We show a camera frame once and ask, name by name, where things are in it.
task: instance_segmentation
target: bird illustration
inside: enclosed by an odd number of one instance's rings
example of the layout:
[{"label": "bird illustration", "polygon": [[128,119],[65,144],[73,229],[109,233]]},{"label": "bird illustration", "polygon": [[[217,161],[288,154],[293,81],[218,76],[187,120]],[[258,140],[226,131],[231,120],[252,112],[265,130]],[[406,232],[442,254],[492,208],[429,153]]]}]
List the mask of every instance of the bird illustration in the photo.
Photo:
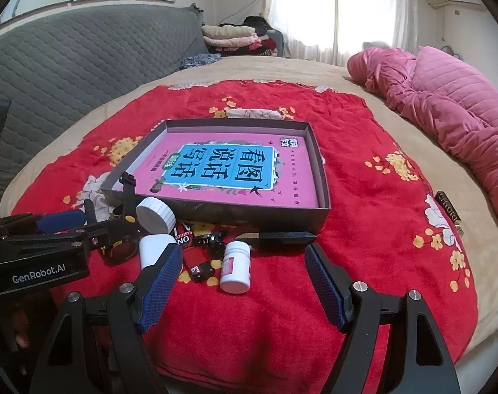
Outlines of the bird illustration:
[{"label": "bird illustration", "polygon": [[258,190],[259,190],[259,189],[263,189],[263,188],[260,188],[260,187],[258,187],[258,186],[256,186],[256,185],[255,185],[255,186],[251,189],[251,191],[249,192],[249,195],[250,195],[251,193],[253,193],[253,192],[254,192],[254,193],[256,193],[256,195],[257,195],[257,196],[261,197],[261,194],[258,192]]}]

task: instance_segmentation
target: beige bedspread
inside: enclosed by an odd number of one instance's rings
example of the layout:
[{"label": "beige bedspread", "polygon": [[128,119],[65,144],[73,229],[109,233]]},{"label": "beige bedspread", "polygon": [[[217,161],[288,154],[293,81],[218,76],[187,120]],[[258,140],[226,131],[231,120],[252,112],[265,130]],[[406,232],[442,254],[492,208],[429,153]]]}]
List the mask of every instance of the beige bedspread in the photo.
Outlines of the beige bedspread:
[{"label": "beige bedspread", "polygon": [[417,127],[390,111],[381,99],[352,83],[345,69],[318,62],[235,56],[207,67],[176,72],[143,85],[92,111],[32,159],[6,189],[0,206],[1,216],[11,213],[19,197],[47,164],[75,149],[94,127],[145,92],[161,84],[232,79],[268,79],[324,85],[337,92],[352,93],[364,98],[376,120],[418,163],[433,190],[447,193],[463,220],[463,243],[474,276],[479,310],[477,329],[468,349],[476,347],[498,328],[498,222],[481,188],[465,167],[444,153]]}]

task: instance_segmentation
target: blue patterned cloth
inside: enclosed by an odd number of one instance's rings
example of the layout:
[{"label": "blue patterned cloth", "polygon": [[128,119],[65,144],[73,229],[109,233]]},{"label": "blue patterned cloth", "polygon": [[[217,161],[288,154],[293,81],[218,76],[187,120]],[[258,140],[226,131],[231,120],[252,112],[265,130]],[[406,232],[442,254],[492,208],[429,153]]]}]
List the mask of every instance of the blue patterned cloth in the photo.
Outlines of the blue patterned cloth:
[{"label": "blue patterned cloth", "polygon": [[201,67],[203,65],[210,65],[221,59],[221,55],[199,54],[195,56],[188,56],[182,60],[181,69],[192,67]]}]

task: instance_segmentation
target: red blanket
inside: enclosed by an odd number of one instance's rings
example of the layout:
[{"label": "red blanket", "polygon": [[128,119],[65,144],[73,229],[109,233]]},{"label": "red blanket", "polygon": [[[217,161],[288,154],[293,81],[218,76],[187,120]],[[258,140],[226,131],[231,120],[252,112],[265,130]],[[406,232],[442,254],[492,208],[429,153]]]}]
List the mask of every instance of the red blanket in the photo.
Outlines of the red blanket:
[{"label": "red blanket", "polygon": [[[332,201],[318,242],[352,279],[379,292],[419,290],[457,361],[477,324],[467,257],[416,164],[359,97],[279,81],[159,86],[47,166],[14,213],[70,209],[89,176],[110,171],[156,123],[223,117],[229,106],[276,109],[311,123],[326,160]],[[144,337],[154,363],[162,374],[225,391],[320,392],[343,336],[327,322],[303,256],[255,254],[251,265],[252,286],[242,296],[180,276],[160,323]],[[90,277],[55,288],[56,301],[73,290],[85,296],[107,293],[134,280],[140,268],[137,257],[111,266],[93,252],[90,270]],[[364,392],[376,388],[386,341],[382,328]]]}]

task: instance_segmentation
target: curtain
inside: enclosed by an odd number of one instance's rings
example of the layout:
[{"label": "curtain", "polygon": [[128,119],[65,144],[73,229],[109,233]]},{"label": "curtain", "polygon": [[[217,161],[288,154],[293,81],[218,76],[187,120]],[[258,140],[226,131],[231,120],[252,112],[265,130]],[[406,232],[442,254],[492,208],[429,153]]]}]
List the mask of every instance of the curtain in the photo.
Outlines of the curtain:
[{"label": "curtain", "polygon": [[370,42],[416,48],[416,0],[266,0],[264,16],[290,56],[345,67]]},{"label": "curtain", "polygon": [[336,0],[266,0],[264,17],[292,58],[335,64]]}]

